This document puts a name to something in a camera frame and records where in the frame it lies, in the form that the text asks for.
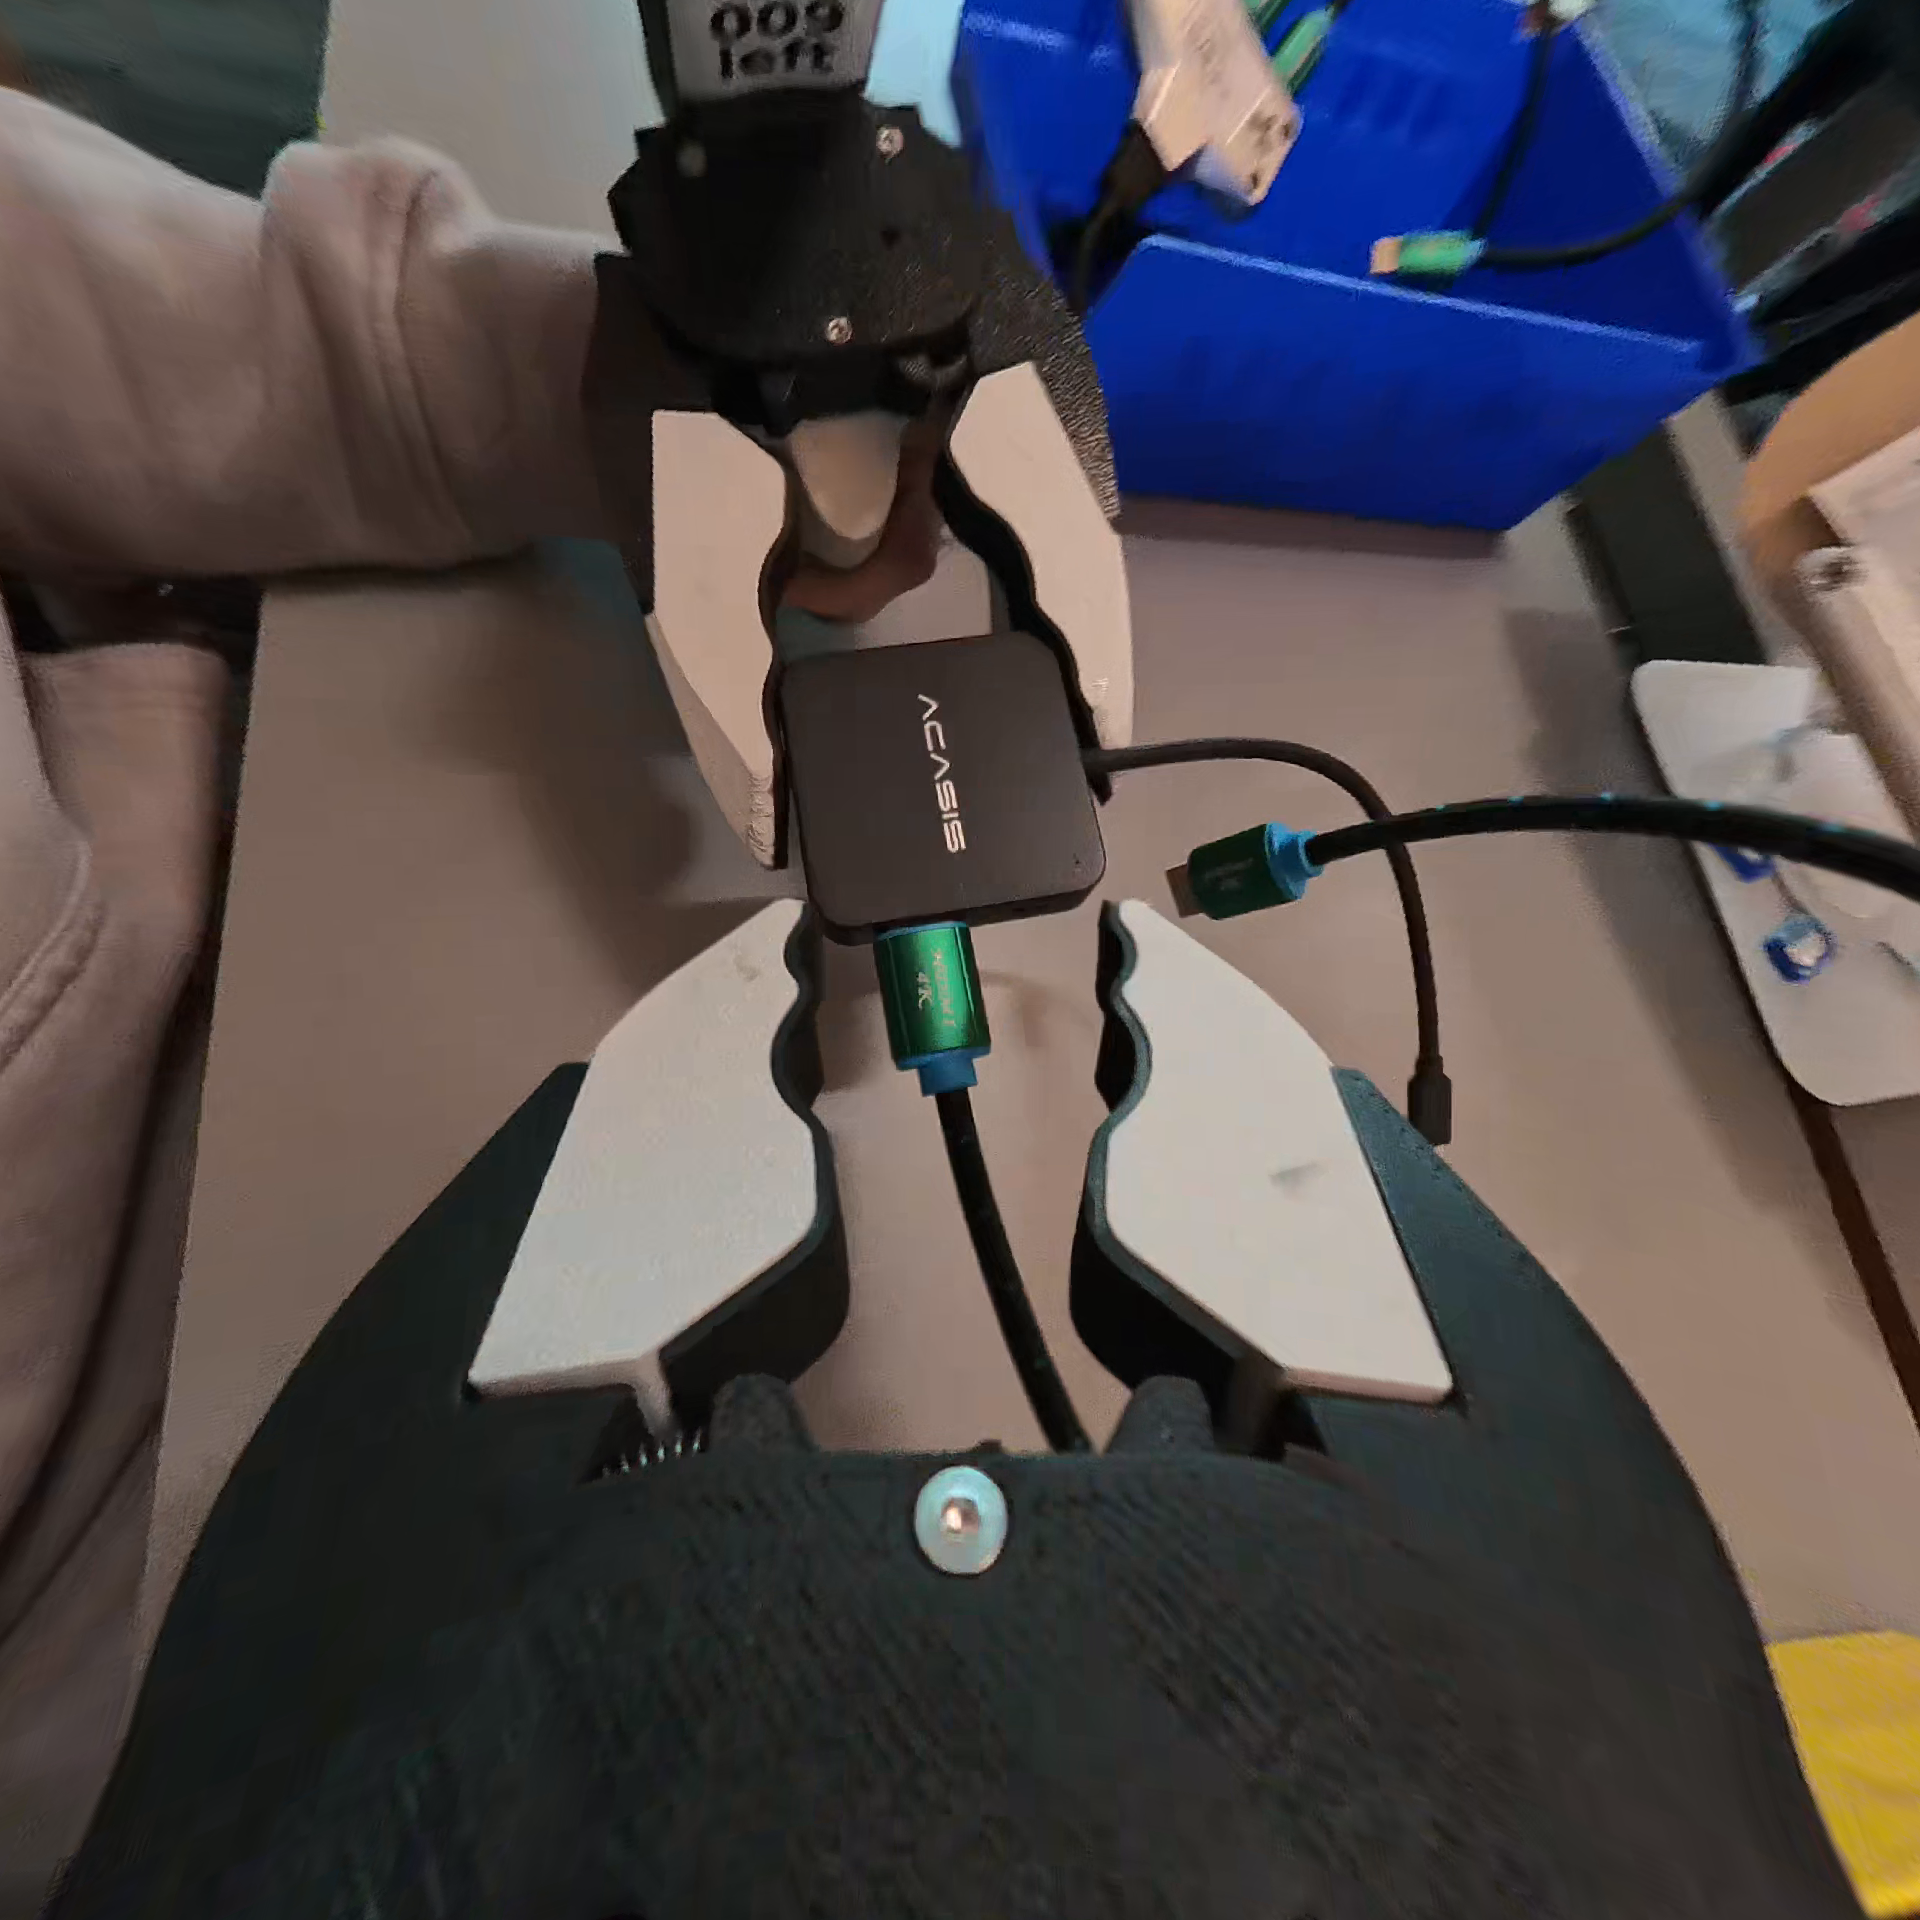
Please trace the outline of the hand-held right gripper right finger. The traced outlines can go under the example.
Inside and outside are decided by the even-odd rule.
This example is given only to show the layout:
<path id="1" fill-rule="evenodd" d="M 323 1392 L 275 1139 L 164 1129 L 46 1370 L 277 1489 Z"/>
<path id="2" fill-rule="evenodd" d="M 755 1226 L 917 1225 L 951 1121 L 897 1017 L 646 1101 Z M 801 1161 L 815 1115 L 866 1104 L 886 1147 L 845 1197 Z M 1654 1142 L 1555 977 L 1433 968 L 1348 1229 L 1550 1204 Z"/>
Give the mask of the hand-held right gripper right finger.
<path id="1" fill-rule="evenodd" d="M 1452 1370 L 1329 1056 L 1145 900 L 1097 920 L 1071 1326 L 1107 1376 L 1442 1403 Z"/>

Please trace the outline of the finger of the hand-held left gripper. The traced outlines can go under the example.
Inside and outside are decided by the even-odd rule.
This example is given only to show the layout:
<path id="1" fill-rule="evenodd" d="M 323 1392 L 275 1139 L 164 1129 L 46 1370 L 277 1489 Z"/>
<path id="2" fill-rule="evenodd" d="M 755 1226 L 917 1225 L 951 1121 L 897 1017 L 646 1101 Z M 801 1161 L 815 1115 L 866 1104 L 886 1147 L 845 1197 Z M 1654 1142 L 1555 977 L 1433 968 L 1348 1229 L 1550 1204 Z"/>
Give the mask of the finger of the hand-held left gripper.
<path id="1" fill-rule="evenodd" d="M 1136 644 L 1111 486 L 1091 475 L 1032 360 L 983 370 L 934 471 L 948 528 L 1019 629 L 1060 658 L 1089 740 L 1136 734 Z"/>
<path id="2" fill-rule="evenodd" d="M 789 546 L 782 461 L 707 409 L 657 409 L 653 600 L 646 614 L 694 770 L 748 856 L 784 863 L 766 683 L 773 574 Z"/>

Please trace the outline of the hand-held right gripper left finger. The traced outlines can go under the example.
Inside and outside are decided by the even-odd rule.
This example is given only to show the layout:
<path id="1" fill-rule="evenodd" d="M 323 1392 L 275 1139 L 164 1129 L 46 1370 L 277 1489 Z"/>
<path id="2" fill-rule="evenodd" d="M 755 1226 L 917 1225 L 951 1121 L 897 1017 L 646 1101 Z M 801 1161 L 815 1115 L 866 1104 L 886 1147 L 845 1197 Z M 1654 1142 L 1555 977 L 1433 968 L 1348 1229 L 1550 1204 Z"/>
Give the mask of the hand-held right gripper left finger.
<path id="1" fill-rule="evenodd" d="M 646 1432 L 703 1432 L 730 1383 L 827 1355 L 851 1269 L 820 961 L 782 896 L 595 1043 L 467 1366 L 480 1399 L 621 1387 Z"/>

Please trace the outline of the black usb hub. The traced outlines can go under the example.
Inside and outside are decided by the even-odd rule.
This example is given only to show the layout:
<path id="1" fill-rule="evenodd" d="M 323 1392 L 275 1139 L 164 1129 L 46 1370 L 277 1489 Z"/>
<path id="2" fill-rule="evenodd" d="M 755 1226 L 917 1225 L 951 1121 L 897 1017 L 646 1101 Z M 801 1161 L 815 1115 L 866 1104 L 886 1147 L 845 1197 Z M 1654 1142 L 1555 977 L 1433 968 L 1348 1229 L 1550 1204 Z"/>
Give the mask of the black usb hub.
<path id="1" fill-rule="evenodd" d="M 782 671 L 776 712 L 827 939 L 1060 913 L 1106 877 L 1067 680 L 1038 637 L 816 653 Z"/>

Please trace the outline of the braided black cable green plugs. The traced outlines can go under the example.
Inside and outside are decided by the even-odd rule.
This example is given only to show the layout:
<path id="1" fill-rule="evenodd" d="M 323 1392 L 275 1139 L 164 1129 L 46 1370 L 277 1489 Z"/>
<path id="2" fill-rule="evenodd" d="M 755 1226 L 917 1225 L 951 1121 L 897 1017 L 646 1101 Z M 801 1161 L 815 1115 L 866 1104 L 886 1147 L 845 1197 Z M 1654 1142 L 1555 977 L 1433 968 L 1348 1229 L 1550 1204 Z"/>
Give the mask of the braided black cable green plugs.
<path id="1" fill-rule="evenodd" d="M 1423 920 L 1423 896 L 1409 877 L 1409 846 L 1526 830 L 1736 846 L 1918 900 L 1913 845 L 1884 830 L 1753 802 L 1516 795 L 1415 810 L 1387 810 L 1373 799 L 1362 802 L 1362 810 L 1366 820 L 1351 827 L 1303 834 L 1282 822 L 1261 822 L 1193 849 L 1188 863 L 1201 867 L 1201 913 L 1214 916 L 1214 906 L 1232 916 L 1237 909 L 1294 903 L 1325 867 L 1386 853 L 1402 892 L 1405 924 L 1413 924 Z M 971 1115 L 974 1064 L 992 1043 L 971 935 L 962 923 L 912 924 L 883 930 L 873 952 L 892 1058 L 917 1075 L 926 1096 L 934 1096 L 959 1208 L 1014 1374 L 1048 1446 L 1067 1455 L 1091 1452 L 1091 1434 L 1067 1392 L 1012 1251 Z"/>

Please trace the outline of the person's left forearm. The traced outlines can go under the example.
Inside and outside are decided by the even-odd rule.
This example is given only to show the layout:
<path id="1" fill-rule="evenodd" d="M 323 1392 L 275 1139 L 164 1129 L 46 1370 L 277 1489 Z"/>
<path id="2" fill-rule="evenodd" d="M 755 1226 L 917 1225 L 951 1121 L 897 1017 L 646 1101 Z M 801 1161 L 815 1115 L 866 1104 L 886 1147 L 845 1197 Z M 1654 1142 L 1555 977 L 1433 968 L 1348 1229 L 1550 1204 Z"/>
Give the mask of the person's left forearm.
<path id="1" fill-rule="evenodd" d="M 272 579 L 606 538 L 593 256 L 409 141 L 300 141 L 244 197 L 6 89 L 3 565 Z"/>

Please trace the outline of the blue plastic bin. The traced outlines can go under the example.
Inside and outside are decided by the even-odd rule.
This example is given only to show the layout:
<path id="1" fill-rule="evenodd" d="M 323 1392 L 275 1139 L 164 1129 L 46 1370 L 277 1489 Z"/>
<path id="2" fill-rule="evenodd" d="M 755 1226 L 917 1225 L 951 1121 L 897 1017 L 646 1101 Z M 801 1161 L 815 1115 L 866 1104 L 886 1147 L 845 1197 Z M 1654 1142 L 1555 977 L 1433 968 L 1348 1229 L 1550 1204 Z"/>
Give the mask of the blue plastic bin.
<path id="1" fill-rule="evenodd" d="M 1386 236 L 1465 229 L 1528 67 L 1520 3 L 1348 3 L 1266 198 L 1170 183 L 1085 313 L 1125 492 L 1502 531 L 1751 364 L 1693 219 L 1582 266 L 1373 276 Z M 1043 266 L 1131 118 L 1118 3 L 967 3 L 952 97 Z M 1670 168 L 1595 31 L 1556 36 L 1491 251 L 1628 227 Z"/>

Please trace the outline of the person's arm in beige sleeve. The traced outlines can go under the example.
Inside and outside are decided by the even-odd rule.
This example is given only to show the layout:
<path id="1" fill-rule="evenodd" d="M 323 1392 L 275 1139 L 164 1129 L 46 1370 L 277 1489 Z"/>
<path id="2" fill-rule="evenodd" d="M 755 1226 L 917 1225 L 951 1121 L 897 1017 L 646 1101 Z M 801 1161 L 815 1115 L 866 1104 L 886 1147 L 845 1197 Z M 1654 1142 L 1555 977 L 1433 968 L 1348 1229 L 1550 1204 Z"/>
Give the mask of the person's arm in beige sleeve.
<path id="1" fill-rule="evenodd" d="M 135 1673 L 257 589 L 3 580 L 3 1915 Z"/>

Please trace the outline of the white tray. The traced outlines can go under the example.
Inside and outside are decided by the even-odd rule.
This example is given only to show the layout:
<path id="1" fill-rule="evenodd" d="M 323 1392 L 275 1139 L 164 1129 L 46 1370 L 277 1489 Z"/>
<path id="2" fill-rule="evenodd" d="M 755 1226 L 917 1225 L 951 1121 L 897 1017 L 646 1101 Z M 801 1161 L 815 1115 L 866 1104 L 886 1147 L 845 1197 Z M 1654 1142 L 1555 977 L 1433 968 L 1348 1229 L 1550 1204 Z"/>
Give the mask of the white tray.
<path id="1" fill-rule="evenodd" d="M 1654 658 L 1628 680 L 1663 780 L 1678 798 L 1753 802 L 1912 842 L 1884 777 L 1810 664 Z M 1918 906 L 1775 858 L 1775 884 L 1739 884 L 1695 853 L 1715 916 L 1787 1075 L 1833 1108 L 1918 1096 Z M 1823 920 L 1837 959 L 1787 985 L 1762 935 L 1787 913 Z"/>

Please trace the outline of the brown cardboard box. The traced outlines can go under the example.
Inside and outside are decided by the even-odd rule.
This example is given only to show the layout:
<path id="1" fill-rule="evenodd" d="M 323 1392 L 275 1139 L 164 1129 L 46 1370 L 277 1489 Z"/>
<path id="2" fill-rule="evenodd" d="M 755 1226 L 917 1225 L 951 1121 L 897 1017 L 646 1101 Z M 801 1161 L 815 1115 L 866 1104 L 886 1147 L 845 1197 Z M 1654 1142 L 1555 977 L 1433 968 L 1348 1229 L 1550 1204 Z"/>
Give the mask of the brown cardboard box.
<path id="1" fill-rule="evenodd" d="M 1918 315 L 1854 349 L 1782 409 L 1747 456 L 1739 542 L 1755 585 L 1789 619 L 1796 561 L 1832 542 L 1811 489 L 1918 429 Z"/>

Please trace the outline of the yellow plastic bin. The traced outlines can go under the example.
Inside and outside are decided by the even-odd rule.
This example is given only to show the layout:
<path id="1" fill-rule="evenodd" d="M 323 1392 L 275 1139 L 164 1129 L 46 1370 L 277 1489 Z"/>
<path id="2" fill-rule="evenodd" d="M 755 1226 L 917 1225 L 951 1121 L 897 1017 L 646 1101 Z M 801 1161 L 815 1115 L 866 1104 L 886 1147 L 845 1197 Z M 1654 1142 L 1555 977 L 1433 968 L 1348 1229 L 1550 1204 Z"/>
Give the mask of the yellow plastic bin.
<path id="1" fill-rule="evenodd" d="M 1818 1812 L 1869 1917 L 1918 1915 L 1918 1636 L 1767 1646 Z"/>

